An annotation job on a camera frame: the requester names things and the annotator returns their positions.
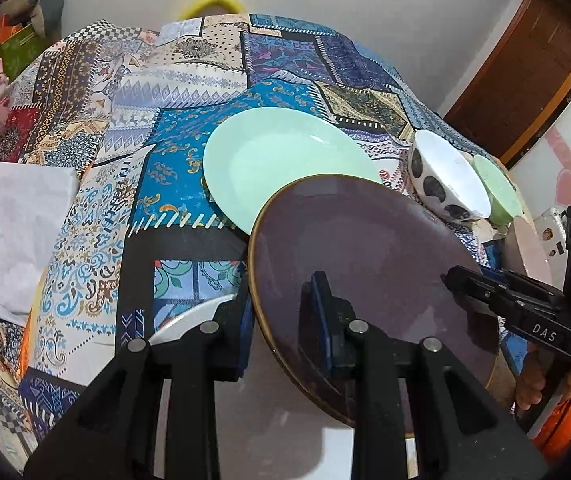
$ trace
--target dark purple plate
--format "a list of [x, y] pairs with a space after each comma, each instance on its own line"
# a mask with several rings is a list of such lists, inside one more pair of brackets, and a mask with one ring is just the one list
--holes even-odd
[[332, 294], [350, 301], [358, 318], [410, 342], [438, 337], [489, 383], [499, 348], [497, 320], [457, 304], [441, 281], [455, 265], [479, 268], [453, 232], [412, 199], [351, 176], [298, 180], [265, 204], [248, 262], [268, 345], [294, 383], [338, 420], [352, 423], [353, 391], [323, 378], [299, 347], [301, 288], [316, 270], [325, 271]]

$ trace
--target white napkin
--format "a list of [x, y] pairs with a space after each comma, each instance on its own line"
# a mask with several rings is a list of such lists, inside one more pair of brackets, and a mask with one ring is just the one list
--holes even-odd
[[1, 317], [29, 313], [77, 191], [73, 168], [0, 162]]

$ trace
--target white plate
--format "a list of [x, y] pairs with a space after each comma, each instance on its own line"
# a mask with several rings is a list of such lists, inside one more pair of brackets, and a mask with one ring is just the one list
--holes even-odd
[[[219, 304], [233, 297], [195, 306], [153, 335], [150, 343], [182, 336], [212, 319]], [[222, 478], [349, 480], [353, 430], [326, 415], [294, 386], [258, 325], [245, 376], [237, 383], [215, 383], [214, 391]], [[408, 456], [413, 456], [413, 439], [406, 444]], [[415, 460], [408, 465], [414, 471], [411, 476], [416, 476]], [[160, 473], [155, 467], [155, 474]]]

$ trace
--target black clamp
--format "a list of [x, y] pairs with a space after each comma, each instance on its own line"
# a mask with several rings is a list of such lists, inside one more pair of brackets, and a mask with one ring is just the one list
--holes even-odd
[[454, 294], [487, 303], [505, 328], [571, 362], [571, 309], [561, 291], [510, 270], [450, 269], [443, 281]]
[[248, 364], [254, 316], [247, 278], [235, 300], [180, 339], [133, 339], [39, 444], [28, 480], [153, 480], [163, 384], [171, 380], [166, 479], [220, 478], [214, 381], [237, 381]]
[[328, 379], [356, 383], [353, 480], [408, 477], [400, 379], [421, 478], [539, 479], [546, 471], [511, 416], [440, 340], [401, 341], [357, 319], [350, 303], [332, 296], [323, 272], [304, 287], [300, 342], [302, 335], [309, 343], [302, 350]]

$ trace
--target wooden door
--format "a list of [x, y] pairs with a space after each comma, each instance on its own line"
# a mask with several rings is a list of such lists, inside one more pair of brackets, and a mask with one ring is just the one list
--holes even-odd
[[445, 120], [508, 163], [569, 88], [571, 9], [559, 0], [523, 0]]

